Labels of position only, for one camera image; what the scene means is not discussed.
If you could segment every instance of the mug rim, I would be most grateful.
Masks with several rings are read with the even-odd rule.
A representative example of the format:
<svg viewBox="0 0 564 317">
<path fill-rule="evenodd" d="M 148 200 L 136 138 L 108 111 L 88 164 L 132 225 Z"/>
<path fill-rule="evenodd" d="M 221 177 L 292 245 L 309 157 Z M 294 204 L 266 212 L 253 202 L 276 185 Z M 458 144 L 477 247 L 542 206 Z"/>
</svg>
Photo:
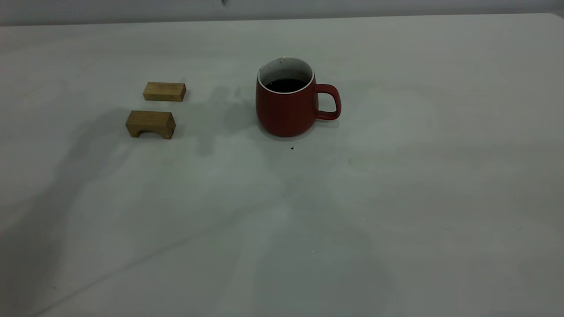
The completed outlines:
<svg viewBox="0 0 564 317">
<path fill-rule="evenodd" d="M 300 61 L 300 62 L 306 64 L 307 67 L 309 67 L 309 69 L 311 70 L 311 78 L 310 78 L 310 81 L 307 83 L 307 85 L 305 85 L 304 87 L 302 87 L 302 88 L 299 89 L 299 90 L 291 91 L 291 92 L 289 92 L 289 93 L 279 93 L 278 91 L 273 91 L 273 90 L 268 89 L 268 88 L 262 83 L 262 81 L 261 81 L 262 69 L 263 69 L 266 65 L 268 65 L 268 64 L 270 64 L 270 63 L 272 63 L 272 62 L 275 62 L 275 61 L 277 61 L 277 60 L 280 60 L 280 59 L 284 59 L 284 60 L 293 59 L 293 60 Z M 300 91 L 302 91 L 302 90 L 308 88 L 308 87 L 311 85 L 311 83 L 314 81 L 314 78 L 315 78 L 314 69 L 313 69 L 307 62 L 305 62 L 304 60 L 299 59 L 299 58 L 295 58 L 295 57 L 286 57 L 286 56 L 282 56 L 282 57 L 280 57 L 280 58 L 273 59 L 273 60 L 269 61 L 268 63 L 266 63 L 266 64 L 264 64 L 263 66 L 261 66 L 261 67 L 258 69 L 258 73 L 257 73 L 257 81 L 258 81 L 258 83 L 261 85 L 261 87 L 263 87 L 263 88 L 264 88 L 266 91 L 268 91 L 268 92 L 271 92 L 271 93 L 273 93 L 273 94 L 278 94 L 278 95 L 291 95 L 291 94 L 298 93 L 298 92 L 300 92 Z"/>
</svg>

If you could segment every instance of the white wall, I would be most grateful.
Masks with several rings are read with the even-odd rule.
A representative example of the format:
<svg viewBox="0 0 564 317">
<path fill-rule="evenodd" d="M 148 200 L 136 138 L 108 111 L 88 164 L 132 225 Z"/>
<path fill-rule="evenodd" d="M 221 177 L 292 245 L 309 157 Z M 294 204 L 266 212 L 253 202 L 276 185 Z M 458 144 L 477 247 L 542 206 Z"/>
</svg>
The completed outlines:
<svg viewBox="0 0 564 317">
<path fill-rule="evenodd" d="M 0 0 L 0 25 L 551 12 L 564 0 Z"/>
</svg>

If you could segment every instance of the rectangular wooden block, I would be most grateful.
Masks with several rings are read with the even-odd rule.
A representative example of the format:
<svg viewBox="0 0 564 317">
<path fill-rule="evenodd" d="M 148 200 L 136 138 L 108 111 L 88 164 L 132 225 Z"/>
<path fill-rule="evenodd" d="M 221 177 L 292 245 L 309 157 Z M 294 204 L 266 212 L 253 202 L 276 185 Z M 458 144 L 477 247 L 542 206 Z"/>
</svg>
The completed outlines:
<svg viewBox="0 0 564 317">
<path fill-rule="evenodd" d="M 159 133 L 165 139 L 171 139 L 176 123 L 170 112 L 133 110 L 125 126 L 132 138 L 138 138 L 141 132 L 150 131 Z"/>
<path fill-rule="evenodd" d="M 171 82 L 149 82 L 143 96 L 145 100 L 160 100 L 166 102 L 181 102 L 184 100 L 186 85 Z"/>
</svg>

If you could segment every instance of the coffee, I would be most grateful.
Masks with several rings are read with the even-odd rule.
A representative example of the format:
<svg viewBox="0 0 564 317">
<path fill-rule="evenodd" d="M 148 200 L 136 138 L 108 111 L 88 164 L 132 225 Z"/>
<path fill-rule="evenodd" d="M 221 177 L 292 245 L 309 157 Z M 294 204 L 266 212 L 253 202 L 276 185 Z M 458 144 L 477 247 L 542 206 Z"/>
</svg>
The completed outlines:
<svg viewBox="0 0 564 317">
<path fill-rule="evenodd" d="M 266 85 L 266 89 L 276 91 L 277 93 L 291 93 L 293 91 L 300 90 L 307 85 L 307 82 L 303 82 L 297 79 L 281 79 L 275 80 L 268 85 Z"/>
</svg>

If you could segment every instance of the mug handle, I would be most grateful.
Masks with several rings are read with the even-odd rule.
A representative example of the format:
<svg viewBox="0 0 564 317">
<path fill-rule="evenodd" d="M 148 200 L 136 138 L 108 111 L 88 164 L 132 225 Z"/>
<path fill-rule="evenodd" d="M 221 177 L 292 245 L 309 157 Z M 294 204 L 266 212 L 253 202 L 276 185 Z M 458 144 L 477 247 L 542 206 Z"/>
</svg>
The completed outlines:
<svg viewBox="0 0 564 317">
<path fill-rule="evenodd" d="M 318 119 L 335 120 L 339 118 L 341 115 L 341 96 L 339 96 L 337 89 L 331 85 L 320 83 L 315 87 L 315 92 L 317 94 L 329 94 L 333 96 L 333 99 L 335 99 L 335 106 L 337 106 L 337 110 L 334 112 L 319 111 Z"/>
</svg>

